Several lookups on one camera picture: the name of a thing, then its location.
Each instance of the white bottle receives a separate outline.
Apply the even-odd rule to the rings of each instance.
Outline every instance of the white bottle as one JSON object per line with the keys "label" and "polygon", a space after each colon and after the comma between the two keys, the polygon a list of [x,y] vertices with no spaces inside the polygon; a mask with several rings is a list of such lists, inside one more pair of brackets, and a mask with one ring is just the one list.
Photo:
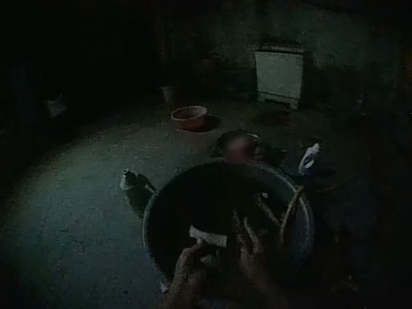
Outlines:
{"label": "white bottle", "polygon": [[299,164],[299,174],[307,175],[310,173],[310,169],[314,165],[317,157],[319,156],[320,146],[318,143],[309,147],[304,153],[301,163]]}

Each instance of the finger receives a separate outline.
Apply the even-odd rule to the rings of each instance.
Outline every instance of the finger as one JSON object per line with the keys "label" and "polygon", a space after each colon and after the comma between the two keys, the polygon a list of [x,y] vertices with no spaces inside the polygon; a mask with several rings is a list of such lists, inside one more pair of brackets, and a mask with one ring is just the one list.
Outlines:
{"label": "finger", "polygon": [[245,232],[245,229],[240,224],[239,215],[236,210],[233,211],[232,226],[233,226],[234,232],[236,233],[236,239],[241,245],[241,247],[247,248],[248,241],[247,241],[246,232]]}
{"label": "finger", "polygon": [[213,247],[206,244],[204,241],[200,241],[193,247],[187,249],[186,255],[193,259],[200,259],[209,255],[212,252]]}
{"label": "finger", "polygon": [[254,229],[250,225],[248,217],[243,219],[243,224],[244,224],[245,230],[246,230],[247,234],[249,235],[249,238],[252,242],[253,251],[254,252],[262,252],[263,251],[263,244],[262,244],[259,236],[255,233]]}

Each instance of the round object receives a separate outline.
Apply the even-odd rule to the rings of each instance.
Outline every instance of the round object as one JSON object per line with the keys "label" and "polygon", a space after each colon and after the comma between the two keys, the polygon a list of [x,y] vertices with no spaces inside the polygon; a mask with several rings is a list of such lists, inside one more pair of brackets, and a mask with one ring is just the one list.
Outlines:
{"label": "round object", "polygon": [[[193,244],[189,237],[191,225],[206,232],[230,235],[233,206],[250,205],[245,198],[247,191],[275,196],[279,203],[273,205],[287,208],[296,189],[289,177],[264,164],[215,159],[197,165],[174,177],[151,198],[144,216],[144,246],[165,278],[171,280],[180,253]],[[304,196],[299,199],[288,238],[284,256],[290,273],[294,273],[308,257],[314,242],[312,210]]]}
{"label": "round object", "polygon": [[204,124],[206,114],[207,108],[204,106],[184,106],[172,111],[171,118],[182,129],[193,131]]}
{"label": "round object", "polygon": [[218,138],[216,149],[232,162],[256,160],[261,157],[260,137],[244,130],[233,130],[222,134]]}

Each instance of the concrete floor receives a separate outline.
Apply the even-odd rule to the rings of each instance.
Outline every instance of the concrete floor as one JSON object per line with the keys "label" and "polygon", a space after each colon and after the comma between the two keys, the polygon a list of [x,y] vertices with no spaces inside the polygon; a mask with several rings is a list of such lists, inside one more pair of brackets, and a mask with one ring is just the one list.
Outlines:
{"label": "concrete floor", "polygon": [[[29,168],[3,207],[7,215],[1,229],[3,259],[19,282],[24,303],[39,308],[154,308],[160,297],[159,274],[142,247],[141,223],[118,188],[125,167],[159,187],[179,170],[208,159],[223,132],[242,128],[287,150],[281,167],[290,174],[297,173],[305,147],[314,140],[323,144],[324,163],[337,170],[334,180],[353,170],[367,173],[362,137],[350,130],[343,134],[320,112],[296,111],[288,126],[268,125],[259,116],[272,110],[270,104],[204,104],[221,119],[212,131],[176,130],[167,108],[129,108],[84,127],[78,138]],[[366,220],[368,232],[375,218],[351,211]]]}

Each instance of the hand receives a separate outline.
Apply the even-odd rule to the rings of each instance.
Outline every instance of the hand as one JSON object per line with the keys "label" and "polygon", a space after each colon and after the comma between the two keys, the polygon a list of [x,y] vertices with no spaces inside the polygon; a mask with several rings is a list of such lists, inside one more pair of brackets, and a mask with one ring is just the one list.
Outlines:
{"label": "hand", "polygon": [[272,280],[267,267],[266,248],[250,226],[248,218],[243,219],[243,226],[238,232],[238,243],[238,266],[241,273],[255,287],[267,286]]}
{"label": "hand", "polygon": [[260,302],[262,308],[288,308],[287,296],[276,285],[269,271],[266,247],[251,227],[249,219],[244,218],[240,225],[238,215],[234,213],[233,222],[239,247],[238,268],[255,288],[256,302]]}
{"label": "hand", "polygon": [[198,243],[183,250],[162,308],[192,308],[207,281],[207,269],[200,259],[210,254],[210,247]]}

